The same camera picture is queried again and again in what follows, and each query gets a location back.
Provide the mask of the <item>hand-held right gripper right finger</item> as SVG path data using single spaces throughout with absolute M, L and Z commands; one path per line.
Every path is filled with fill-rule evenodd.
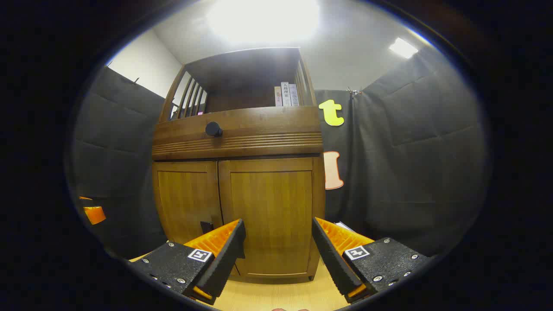
M 430 262 L 393 238 L 372 240 L 319 217 L 312 220 L 312 236 L 334 285 L 350 304 L 394 287 Z

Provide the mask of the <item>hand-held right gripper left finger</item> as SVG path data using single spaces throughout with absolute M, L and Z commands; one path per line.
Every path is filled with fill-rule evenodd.
M 166 244 L 142 258 L 130 261 L 138 277 L 172 295 L 214 305 L 238 258 L 245 258 L 245 223 L 229 224 L 180 244 Z

